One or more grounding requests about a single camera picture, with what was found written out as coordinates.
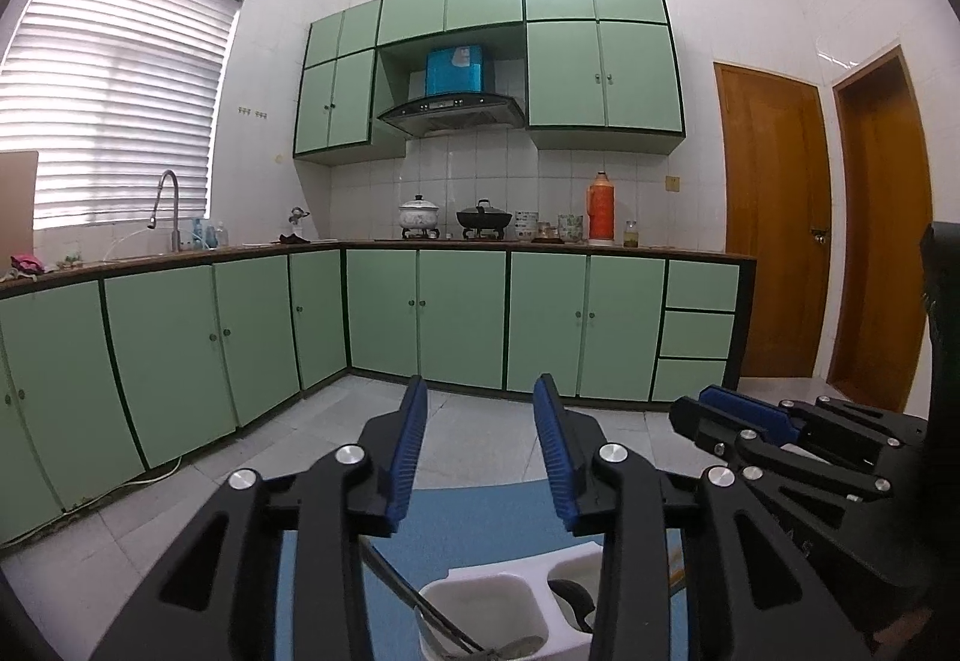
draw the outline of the blue gripper pad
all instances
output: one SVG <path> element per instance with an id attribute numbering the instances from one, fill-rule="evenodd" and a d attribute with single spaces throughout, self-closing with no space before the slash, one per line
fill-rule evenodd
<path id="1" fill-rule="evenodd" d="M 570 531 L 580 517 L 573 492 L 573 460 L 570 458 L 570 450 L 560 427 L 557 410 L 550 398 L 550 391 L 542 378 L 534 385 L 534 422 L 541 450 L 544 451 L 544 466 L 550 483 L 550 493 L 553 495 L 553 508 L 557 517 L 563 521 L 563 527 Z"/>
<path id="2" fill-rule="evenodd" d="M 413 401 L 403 419 L 400 436 L 397 437 L 397 448 L 394 450 L 394 459 L 390 464 L 392 493 L 384 514 L 393 531 L 397 530 L 400 521 L 407 516 L 407 509 L 410 508 L 416 463 L 419 461 L 421 445 L 424 444 L 426 417 L 426 383 L 421 380 L 416 384 Z"/>
<path id="3" fill-rule="evenodd" d="M 777 407 L 771 407 L 750 396 L 734 393 L 732 390 L 712 384 L 705 387 L 698 399 L 701 404 L 713 407 L 714 410 L 727 412 L 741 420 L 746 420 L 757 429 L 766 431 L 765 439 L 769 444 L 782 447 L 785 444 L 796 444 L 800 438 L 800 431 L 790 422 L 790 416 Z"/>

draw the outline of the window blinds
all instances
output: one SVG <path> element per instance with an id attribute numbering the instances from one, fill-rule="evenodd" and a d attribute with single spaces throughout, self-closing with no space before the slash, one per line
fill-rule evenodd
<path id="1" fill-rule="evenodd" d="M 145 220 L 164 169 L 204 217 L 240 0 L 31 0 L 0 68 L 0 150 L 35 149 L 34 227 Z M 160 210 L 173 212 L 173 188 Z"/>

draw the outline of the faucet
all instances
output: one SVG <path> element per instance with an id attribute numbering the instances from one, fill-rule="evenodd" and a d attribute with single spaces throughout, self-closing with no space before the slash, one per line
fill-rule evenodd
<path id="1" fill-rule="evenodd" d="M 176 174 L 172 169 L 166 169 L 160 174 L 160 183 L 157 184 L 157 200 L 154 201 L 154 210 L 150 214 L 147 227 L 150 230 L 157 228 L 157 207 L 160 205 L 160 193 L 163 191 L 163 183 L 167 181 L 168 175 L 174 183 L 174 229 L 170 232 L 170 250 L 171 252 L 179 252 L 179 249 L 181 249 L 179 247 L 179 182 L 176 181 Z"/>

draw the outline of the glass jar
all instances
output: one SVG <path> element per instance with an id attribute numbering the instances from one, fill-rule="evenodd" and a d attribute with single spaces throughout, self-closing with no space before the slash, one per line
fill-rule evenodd
<path id="1" fill-rule="evenodd" d="M 627 227 L 623 229 L 623 245 L 625 247 L 640 246 L 640 233 L 637 231 L 637 220 L 627 220 Z"/>

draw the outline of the white pot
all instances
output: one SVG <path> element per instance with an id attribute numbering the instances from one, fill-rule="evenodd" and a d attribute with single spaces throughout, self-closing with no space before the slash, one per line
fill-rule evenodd
<path id="1" fill-rule="evenodd" d="M 436 204 L 424 201 L 424 196 L 416 196 L 400 205 L 400 227 L 408 230 L 436 228 L 439 213 L 440 207 Z"/>

